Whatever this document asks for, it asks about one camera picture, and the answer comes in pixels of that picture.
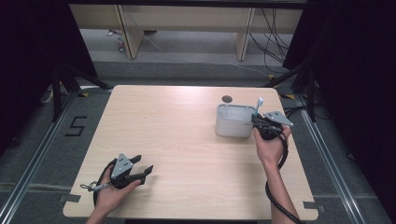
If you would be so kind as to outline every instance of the wrist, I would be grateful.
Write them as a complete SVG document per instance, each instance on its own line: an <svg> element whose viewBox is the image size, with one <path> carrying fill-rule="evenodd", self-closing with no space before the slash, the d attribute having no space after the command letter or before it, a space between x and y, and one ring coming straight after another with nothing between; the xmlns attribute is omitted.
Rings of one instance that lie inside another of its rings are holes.
<svg viewBox="0 0 396 224"><path fill-rule="evenodd" d="M87 220L87 224L91 223L103 223L108 216L108 213L102 211L101 209L95 207Z"/></svg>
<svg viewBox="0 0 396 224"><path fill-rule="evenodd" d="M265 173L276 173L279 172L279 169L277 168L276 163L271 163L271 162L263 162L262 167L264 167Z"/></svg>

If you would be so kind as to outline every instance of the hand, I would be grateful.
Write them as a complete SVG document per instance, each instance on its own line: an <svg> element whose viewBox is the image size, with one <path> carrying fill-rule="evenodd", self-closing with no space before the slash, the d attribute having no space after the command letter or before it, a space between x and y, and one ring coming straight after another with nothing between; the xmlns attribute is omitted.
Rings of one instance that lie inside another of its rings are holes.
<svg viewBox="0 0 396 224"><path fill-rule="evenodd" d="M112 167L113 165L107 168L100 184L110 182L110 169ZM102 223L108 214L116 210L125 196L139 186L140 183L140 180L136 180L123 189L116 189L112 185L108 185L106 188L101 189L98 192L96 206L87 223Z"/></svg>
<svg viewBox="0 0 396 224"><path fill-rule="evenodd" d="M289 138L291 129L289 126L282 125L283 134L286 136L286 140ZM253 129L253 136L256 139L257 156L262 165L265 167L275 167L279 163L283 155L283 145L280 139L277 137L270 141L265 141L260 136L259 130L257 128Z"/></svg>

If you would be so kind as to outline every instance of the right hand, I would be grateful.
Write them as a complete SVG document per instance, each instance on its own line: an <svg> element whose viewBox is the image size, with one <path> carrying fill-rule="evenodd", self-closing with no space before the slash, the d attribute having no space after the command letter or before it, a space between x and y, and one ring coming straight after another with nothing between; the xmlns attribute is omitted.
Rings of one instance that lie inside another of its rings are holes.
<svg viewBox="0 0 396 224"><path fill-rule="evenodd" d="M285 134L286 140L288 140L291 129L287 125L282 125L282 128L282 133ZM283 156L283 145L280 139L276 137L270 141L263 140L257 128L253 129L253 136L256 139L257 156L262 162L262 165L264 167L277 167Z"/></svg>

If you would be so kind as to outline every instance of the white device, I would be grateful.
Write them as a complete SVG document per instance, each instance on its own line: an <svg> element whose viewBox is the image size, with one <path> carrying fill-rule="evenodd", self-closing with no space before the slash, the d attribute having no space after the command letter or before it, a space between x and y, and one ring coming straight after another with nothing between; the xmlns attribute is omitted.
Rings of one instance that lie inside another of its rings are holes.
<svg viewBox="0 0 396 224"><path fill-rule="evenodd" d="M250 105L218 105L216 134L231 137L250 137L253 124L251 115L256 109Z"/></svg>

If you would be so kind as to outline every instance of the black tape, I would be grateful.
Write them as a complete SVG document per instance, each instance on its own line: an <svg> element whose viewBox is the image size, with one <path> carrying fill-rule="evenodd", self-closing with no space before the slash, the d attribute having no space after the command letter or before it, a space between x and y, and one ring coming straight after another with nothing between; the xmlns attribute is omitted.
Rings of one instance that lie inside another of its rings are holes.
<svg viewBox="0 0 396 224"><path fill-rule="evenodd" d="M313 202L303 202L305 209L318 209L318 205Z"/></svg>
<svg viewBox="0 0 396 224"><path fill-rule="evenodd" d="M65 202L78 203L80 198L81 198L80 195L67 194L67 195L62 195L61 198L59 199L59 202L60 203L65 203Z"/></svg>

